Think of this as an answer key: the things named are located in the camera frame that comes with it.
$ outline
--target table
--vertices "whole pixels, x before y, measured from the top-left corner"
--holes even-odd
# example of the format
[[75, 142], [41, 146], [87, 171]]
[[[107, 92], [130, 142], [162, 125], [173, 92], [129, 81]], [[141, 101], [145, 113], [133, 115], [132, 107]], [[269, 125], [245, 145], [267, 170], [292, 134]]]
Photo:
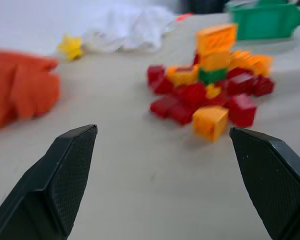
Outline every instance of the table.
[[[0, 204], [69, 129], [98, 125], [89, 179], [69, 240], [269, 240], [245, 189], [230, 138], [214, 144], [149, 113], [150, 64], [189, 64], [195, 32], [225, 14], [193, 16], [160, 51], [87, 55], [61, 64], [62, 96], [44, 117], [0, 130]], [[258, 99], [253, 130], [300, 156], [300, 28], [294, 39], [247, 42], [274, 57], [272, 96]]]

